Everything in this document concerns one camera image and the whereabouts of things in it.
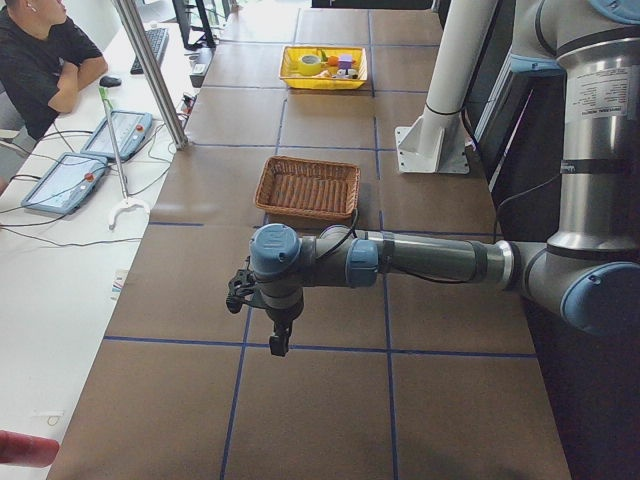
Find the far teach pendant tablet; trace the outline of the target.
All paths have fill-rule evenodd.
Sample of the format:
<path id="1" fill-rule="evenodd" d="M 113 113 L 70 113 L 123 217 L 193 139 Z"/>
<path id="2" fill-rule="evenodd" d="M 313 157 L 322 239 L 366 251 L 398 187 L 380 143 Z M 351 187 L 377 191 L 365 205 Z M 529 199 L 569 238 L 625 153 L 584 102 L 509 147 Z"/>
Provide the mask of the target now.
<path id="1" fill-rule="evenodd" d="M 153 118 L 150 113 L 113 110 L 111 112 L 115 140 L 123 162 L 135 155 L 151 130 Z M 103 156 L 115 160 L 110 130 L 106 119 L 96 127 L 81 153 Z"/>

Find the black computer mouse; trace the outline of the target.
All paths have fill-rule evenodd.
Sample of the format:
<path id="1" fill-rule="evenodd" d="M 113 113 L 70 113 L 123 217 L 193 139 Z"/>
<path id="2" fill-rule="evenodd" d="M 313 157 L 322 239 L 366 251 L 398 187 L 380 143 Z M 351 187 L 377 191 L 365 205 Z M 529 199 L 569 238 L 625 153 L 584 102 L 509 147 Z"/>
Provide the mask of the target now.
<path id="1" fill-rule="evenodd" d="M 121 84 L 122 80 L 120 78 L 110 75 L 103 76 L 99 81 L 99 85 L 105 88 L 113 88 L 120 86 Z"/>

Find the yellow plastic basket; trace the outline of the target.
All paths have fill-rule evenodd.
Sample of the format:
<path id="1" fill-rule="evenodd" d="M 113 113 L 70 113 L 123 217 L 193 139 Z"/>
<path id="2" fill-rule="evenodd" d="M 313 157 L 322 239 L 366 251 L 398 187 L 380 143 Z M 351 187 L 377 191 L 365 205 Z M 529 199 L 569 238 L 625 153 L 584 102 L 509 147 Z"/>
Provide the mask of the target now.
<path id="1" fill-rule="evenodd" d="M 323 64 L 323 71 L 316 76 L 302 76 L 298 72 L 298 59 L 302 55 L 314 54 L 320 56 L 324 50 L 328 55 L 340 56 L 351 54 L 353 68 L 339 70 Z M 368 80 L 368 61 L 366 50 L 361 47 L 347 46 L 285 46 L 279 68 L 279 78 L 293 89 L 306 90 L 355 90 L 363 86 Z"/>

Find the yellow tape roll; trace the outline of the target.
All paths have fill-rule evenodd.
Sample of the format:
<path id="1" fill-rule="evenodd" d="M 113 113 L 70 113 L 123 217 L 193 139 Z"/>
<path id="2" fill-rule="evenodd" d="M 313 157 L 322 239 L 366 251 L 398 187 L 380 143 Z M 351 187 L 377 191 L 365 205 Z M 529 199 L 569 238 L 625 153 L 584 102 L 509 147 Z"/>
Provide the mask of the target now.
<path id="1" fill-rule="evenodd" d="M 298 72 L 302 76 L 316 76 L 323 71 L 323 62 L 320 56 L 314 54 L 302 55 L 298 59 Z"/>

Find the purple foam block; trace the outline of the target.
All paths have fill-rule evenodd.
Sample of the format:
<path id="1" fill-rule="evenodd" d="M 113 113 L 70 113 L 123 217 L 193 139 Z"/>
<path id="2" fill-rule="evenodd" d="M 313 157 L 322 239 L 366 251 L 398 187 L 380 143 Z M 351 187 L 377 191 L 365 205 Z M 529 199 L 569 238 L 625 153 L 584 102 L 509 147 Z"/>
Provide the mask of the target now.
<path id="1" fill-rule="evenodd" d="M 338 69 L 346 70 L 353 68 L 353 56 L 351 54 L 341 54 L 338 57 Z"/>

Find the teach pendant tablet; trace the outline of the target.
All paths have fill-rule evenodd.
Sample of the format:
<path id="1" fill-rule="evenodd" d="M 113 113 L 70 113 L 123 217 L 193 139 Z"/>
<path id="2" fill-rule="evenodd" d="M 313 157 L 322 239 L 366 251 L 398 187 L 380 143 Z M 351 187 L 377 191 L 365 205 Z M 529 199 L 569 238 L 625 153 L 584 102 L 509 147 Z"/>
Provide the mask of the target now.
<path id="1" fill-rule="evenodd" d="M 113 110 L 111 112 L 115 140 L 123 162 L 135 155 L 151 130 L 153 118 L 150 113 Z M 115 160 L 110 130 L 106 119 L 96 127 L 81 153 L 103 156 Z"/>
<path id="2" fill-rule="evenodd" d="M 66 215 L 92 193 L 108 170 L 102 156 L 65 153 L 49 168 L 21 201 L 26 209 Z"/>

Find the near teach pendant tablet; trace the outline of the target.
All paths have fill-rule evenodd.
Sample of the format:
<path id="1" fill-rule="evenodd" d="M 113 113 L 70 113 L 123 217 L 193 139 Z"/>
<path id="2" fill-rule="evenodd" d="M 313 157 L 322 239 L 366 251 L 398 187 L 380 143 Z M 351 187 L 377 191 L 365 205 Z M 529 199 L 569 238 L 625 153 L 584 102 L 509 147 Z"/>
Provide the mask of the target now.
<path id="1" fill-rule="evenodd" d="M 26 209 L 66 215 L 92 193 L 108 170 L 102 156 L 65 153 L 49 168 L 21 201 Z"/>

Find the toy carrot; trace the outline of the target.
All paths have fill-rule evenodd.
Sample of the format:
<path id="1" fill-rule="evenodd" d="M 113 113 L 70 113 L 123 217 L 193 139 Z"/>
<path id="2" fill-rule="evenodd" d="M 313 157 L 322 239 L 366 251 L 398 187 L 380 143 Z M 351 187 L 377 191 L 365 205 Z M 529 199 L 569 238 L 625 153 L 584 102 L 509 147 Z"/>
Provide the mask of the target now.
<path id="1" fill-rule="evenodd" d="M 324 50 L 320 50 L 319 53 L 323 64 L 330 67 L 337 67 L 339 65 L 338 56 L 328 55 Z"/>

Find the brown wicker basket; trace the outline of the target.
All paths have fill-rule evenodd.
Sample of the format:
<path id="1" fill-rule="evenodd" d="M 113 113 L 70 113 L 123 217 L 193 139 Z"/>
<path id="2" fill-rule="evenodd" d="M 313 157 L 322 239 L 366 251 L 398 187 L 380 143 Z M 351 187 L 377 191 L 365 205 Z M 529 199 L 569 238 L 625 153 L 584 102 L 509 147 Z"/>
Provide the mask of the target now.
<path id="1" fill-rule="evenodd" d="M 355 212 L 360 189 L 359 166 L 289 156 L 267 159 L 254 196 L 268 214 L 344 220 Z"/>

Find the aluminium frame post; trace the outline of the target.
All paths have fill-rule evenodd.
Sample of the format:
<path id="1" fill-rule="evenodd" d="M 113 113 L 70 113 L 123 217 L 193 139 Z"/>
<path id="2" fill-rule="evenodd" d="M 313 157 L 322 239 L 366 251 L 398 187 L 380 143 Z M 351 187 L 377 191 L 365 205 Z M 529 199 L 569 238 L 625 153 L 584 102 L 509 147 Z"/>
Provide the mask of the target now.
<path id="1" fill-rule="evenodd" d="M 130 0 L 114 0 L 114 7 L 129 38 L 134 53 L 141 63 L 143 73 L 151 89 L 162 119 L 171 135 L 175 148 L 180 151 L 188 144 L 188 138 L 179 120 L 158 61 L 147 39 L 143 23 L 135 4 Z"/>

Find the seated person in black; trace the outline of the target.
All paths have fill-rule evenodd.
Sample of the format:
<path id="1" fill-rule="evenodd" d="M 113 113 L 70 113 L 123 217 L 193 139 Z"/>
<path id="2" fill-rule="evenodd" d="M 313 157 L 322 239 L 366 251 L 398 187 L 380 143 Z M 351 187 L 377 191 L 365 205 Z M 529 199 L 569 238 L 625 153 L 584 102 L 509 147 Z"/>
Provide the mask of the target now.
<path id="1" fill-rule="evenodd" d="M 72 112 L 79 92 L 107 70 L 63 2 L 7 1 L 1 8 L 1 83 L 32 139 Z"/>

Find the white column mount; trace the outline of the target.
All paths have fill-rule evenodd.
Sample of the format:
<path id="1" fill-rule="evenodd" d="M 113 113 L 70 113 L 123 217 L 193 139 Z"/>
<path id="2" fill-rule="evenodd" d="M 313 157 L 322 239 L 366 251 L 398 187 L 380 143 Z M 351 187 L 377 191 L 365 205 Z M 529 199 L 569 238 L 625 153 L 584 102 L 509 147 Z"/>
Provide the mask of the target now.
<path id="1" fill-rule="evenodd" d="M 423 113 L 411 126 L 395 129 L 400 172 L 469 172 L 460 114 L 497 5 L 451 1 Z"/>

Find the red cylinder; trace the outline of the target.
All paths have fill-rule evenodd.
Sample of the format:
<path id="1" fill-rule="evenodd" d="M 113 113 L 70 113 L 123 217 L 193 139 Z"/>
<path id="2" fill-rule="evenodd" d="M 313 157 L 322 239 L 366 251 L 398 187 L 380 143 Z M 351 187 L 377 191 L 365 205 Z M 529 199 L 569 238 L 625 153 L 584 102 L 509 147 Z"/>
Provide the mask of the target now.
<path id="1" fill-rule="evenodd" d="M 58 441 L 11 431 L 1 431 L 1 463 L 43 468 L 51 465 L 60 448 Z"/>

